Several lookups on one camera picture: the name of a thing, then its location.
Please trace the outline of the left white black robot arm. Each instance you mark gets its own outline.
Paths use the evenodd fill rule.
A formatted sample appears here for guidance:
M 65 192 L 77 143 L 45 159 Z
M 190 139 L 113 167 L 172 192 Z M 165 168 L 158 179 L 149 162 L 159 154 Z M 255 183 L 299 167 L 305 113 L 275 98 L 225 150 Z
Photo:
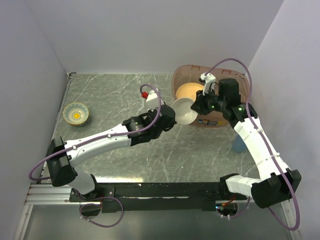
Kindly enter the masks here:
M 68 185 L 86 200 L 94 201 L 99 195 L 96 178 L 78 166 L 103 153 L 158 139 L 162 132 L 174 127 L 177 123 L 175 117 L 175 111 L 163 104 L 159 112 L 149 110 L 88 137 L 68 141 L 60 137 L 54 138 L 47 150 L 47 156 L 50 157 L 47 167 L 52 186 Z

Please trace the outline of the cream ceramic bowl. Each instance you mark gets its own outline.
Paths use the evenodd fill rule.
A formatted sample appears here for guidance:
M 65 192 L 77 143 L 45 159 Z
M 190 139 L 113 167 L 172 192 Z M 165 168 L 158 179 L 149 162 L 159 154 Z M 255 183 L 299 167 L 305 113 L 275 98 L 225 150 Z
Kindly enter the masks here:
M 198 113 L 191 109 L 194 101 L 191 98 L 182 97 L 173 102 L 171 108 L 175 112 L 175 120 L 180 125 L 189 125 L 193 123 Z

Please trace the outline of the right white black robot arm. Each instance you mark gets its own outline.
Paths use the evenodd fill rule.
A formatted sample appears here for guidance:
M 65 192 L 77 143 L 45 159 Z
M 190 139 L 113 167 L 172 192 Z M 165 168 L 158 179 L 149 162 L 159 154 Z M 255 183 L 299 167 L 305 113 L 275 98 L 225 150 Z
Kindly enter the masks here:
M 219 195 L 230 199 L 235 194 L 251 197 L 262 209 L 292 199 L 301 180 L 300 172 L 292 170 L 281 159 L 268 137 L 260 119 L 250 103 L 241 100 L 239 83 L 233 78 L 218 82 L 218 91 L 212 89 L 215 80 L 199 80 L 203 90 L 196 92 L 191 110 L 200 115 L 213 111 L 222 113 L 237 135 L 243 140 L 258 169 L 259 178 L 230 174 L 221 178 Z

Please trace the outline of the yellow orange plate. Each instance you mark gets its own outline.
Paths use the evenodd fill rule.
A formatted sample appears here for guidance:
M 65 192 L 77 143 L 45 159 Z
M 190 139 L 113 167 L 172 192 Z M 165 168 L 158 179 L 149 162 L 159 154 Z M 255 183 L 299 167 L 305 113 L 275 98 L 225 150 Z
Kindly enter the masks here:
M 199 83 L 195 83 L 195 82 L 189 82 L 189 83 L 185 83 L 183 85 L 181 85 L 177 91 L 176 91 L 176 98 L 180 99 L 180 98 L 189 98 L 192 99 L 193 101 L 196 100 L 196 95 L 197 95 L 197 91 L 202 91 L 204 89 L 204 86 L 199 84 Z

